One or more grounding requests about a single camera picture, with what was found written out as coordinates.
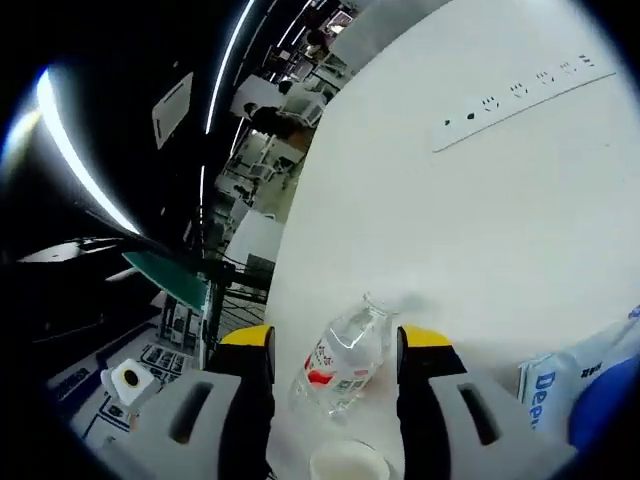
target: power strip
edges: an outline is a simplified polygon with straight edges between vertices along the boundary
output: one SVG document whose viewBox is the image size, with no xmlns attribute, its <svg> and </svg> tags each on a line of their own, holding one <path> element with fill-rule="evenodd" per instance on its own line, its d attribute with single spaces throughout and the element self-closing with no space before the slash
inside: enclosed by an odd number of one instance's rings
<svg viewBox="0 0 640 480">
<path fill-rule="evenodd" d="M 615 73 L 611 63 L 596 62 L 584 54 L 558 62 L 522 82 L 472 100 L 438 121 L 431 129 L 432 150 L 440 152 L 528 108 Z"/>
</svg>

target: white table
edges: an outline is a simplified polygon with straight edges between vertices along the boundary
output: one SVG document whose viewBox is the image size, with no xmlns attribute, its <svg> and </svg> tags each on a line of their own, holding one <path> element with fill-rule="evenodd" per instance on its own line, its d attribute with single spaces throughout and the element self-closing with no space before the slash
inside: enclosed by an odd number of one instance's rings
<svg viewBox="0 0 640 480">
<path fill-rule="evenodd" d="M 440 153 L 429 129 L 467 95 L 535 75 L 563 53 L 606 54 L 569 4 L 454 0 L 401 36 L 332 101 L 285 227 L 267 306 L 276 414 L 267 459 L 306 478 L 311 450 L 353 435 L 398 472 L 393 366 L 348 429 L 287 410 L 326 323 L 369 289 L 415 292 L 402 322 L 454 341 L 515 389 L 516 365 L 623 318 L 640 299 L 640 118 L 618 74 Z"/>
</svg>

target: green panel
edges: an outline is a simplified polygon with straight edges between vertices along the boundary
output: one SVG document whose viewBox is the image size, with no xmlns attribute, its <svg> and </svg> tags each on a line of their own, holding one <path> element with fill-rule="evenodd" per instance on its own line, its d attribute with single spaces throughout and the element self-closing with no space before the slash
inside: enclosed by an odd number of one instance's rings
<svg viewBox="0 0 640 480">
<path fill-rule="evenodd" d="M 149 252 L 128 252 L 122 256 L 131 265 L 179 302 L 202 313 L 207 284 L 179 263 Z"/>
</svg>

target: plastic water bottle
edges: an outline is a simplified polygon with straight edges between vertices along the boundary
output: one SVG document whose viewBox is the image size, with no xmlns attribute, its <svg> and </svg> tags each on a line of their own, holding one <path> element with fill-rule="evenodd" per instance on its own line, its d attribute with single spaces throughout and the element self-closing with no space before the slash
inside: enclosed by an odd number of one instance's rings
<svg viewBox="0 0 640 480">
<path fill-rule="evenodd" d="M 329 417 L 340 416 L 388 357 L 396 314 L 388 302 L 366 294 L 333 320 L 293 380 L 290 407 L 312 404 Z"/>
</svg>

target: white paper cup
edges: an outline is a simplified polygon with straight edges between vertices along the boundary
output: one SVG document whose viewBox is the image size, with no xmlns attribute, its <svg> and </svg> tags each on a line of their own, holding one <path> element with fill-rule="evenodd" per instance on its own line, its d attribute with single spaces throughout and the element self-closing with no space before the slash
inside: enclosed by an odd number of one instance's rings
<svg viewBox="0 0 640 480">
<path fill-rule="evenodd" d="M 355 440 L 325 443 L 311 456 L 312 480 L 389 480 L 389 465 L 371 447 Z"/>
</svg>

